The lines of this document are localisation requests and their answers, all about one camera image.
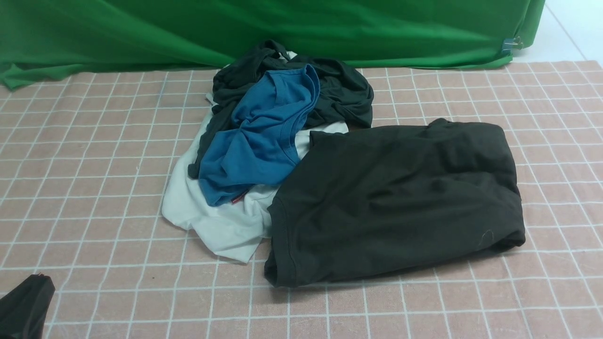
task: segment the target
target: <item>green fabric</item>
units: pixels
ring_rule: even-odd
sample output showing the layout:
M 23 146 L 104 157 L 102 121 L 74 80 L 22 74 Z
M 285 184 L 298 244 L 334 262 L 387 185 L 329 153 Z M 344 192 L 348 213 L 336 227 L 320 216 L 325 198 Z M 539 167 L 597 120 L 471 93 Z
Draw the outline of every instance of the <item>green fabric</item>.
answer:
M 356 67 L 502 66 L 545 0 L 0 0 L 0 80 L 222 67 L 274 39 Z

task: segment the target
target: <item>folded black shirt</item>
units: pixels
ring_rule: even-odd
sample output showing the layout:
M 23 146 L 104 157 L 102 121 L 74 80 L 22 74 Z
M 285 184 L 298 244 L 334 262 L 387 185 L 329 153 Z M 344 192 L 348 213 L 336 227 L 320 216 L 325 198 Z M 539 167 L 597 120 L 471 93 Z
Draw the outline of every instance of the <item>folded black shirt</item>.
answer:
M 480 122 L 311 132 L 272 206 L 276 287 L 371 277 L 525 242 L 503 130 Z
M 297 55 L 292 59 L 281 44 L 267 40 L 254 46 L 243 57 L 220 70 L 213 78 L 213 117 L 207 131 L 201 136 L 194 163 L 188 167 L 189 177 L 198 179 L 201 158 L 207 152 L 213 137 L 219 131 L 238 128 L 231 115 L 241 98 L 256 84 L 266 71 L 304 68 L 310 64 L 320 80 L 320 96 L 308 114 L 305 128 L 338 121 L 361 128 L 370 128 L 373 122 L 373 88 L 354 68 L 326 58 Z

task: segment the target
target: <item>floor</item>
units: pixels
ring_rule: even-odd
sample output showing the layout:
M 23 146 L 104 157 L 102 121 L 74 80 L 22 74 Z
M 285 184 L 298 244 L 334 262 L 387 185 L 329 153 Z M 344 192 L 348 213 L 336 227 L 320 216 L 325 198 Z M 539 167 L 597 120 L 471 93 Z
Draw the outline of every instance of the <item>floor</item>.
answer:
M 443 116 L 507 132 L 528 242 L 401 277 L 275 290 L 268 244 L 212 256 L 159 207 L 215 71 L 78 74 L 0 89 L 0 293 L 57 292 L 47 338 L 601 338 L 603 69 L 364 69 L 374 125 Z
M 546 0 L 532 47 L 518 62 L 597 60 L 603 65 L 603 1 Z

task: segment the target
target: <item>blue t-shirt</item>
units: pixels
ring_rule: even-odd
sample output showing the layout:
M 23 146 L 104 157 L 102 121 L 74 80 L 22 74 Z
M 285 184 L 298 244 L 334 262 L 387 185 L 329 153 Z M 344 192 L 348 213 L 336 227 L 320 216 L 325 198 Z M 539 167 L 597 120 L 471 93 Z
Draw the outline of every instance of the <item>blue t-shirt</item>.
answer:
M 219 206 L 257 184 L 277 186 L 299 163 L 295 134 L 316 105 L 320 83 L 311 65 L 267 71 L 232 113 L 238 129 L 216 133 L 201 160 L 199 186 Z

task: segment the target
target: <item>clothing pile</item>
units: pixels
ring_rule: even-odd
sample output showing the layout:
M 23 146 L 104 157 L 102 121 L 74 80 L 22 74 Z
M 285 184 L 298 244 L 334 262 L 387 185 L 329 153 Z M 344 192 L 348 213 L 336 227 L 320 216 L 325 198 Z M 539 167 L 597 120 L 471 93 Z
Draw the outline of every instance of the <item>clothing pile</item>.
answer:
M 269 40 L 220 70 L 164 217 L 275 287 L 495 255 L 525 242 L 503 130 L 438 119 L 371 128 L 373 90 L 334 59 Z

